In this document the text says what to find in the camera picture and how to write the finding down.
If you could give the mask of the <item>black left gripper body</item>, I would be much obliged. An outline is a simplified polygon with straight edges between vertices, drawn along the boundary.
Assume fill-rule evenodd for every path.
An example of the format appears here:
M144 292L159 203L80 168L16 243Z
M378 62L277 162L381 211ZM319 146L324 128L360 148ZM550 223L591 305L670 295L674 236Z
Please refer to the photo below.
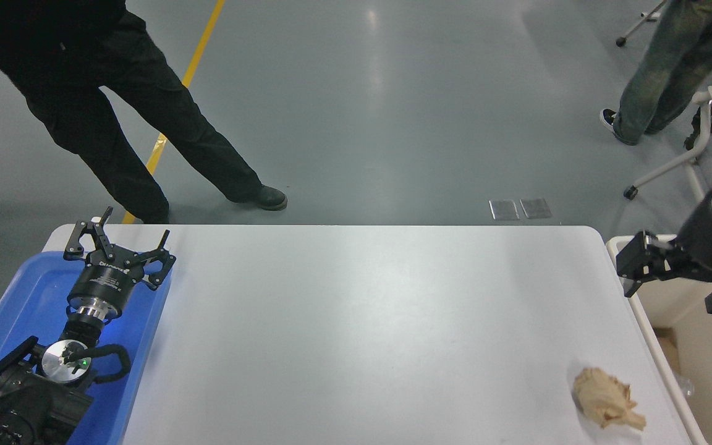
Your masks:
M102 251L87 255L76 283L67 296L73 308L98 299L106 302L110 311L122 311L139 281L144 277L144 265L137 262L138 254L129 250L115 250L113 258Z

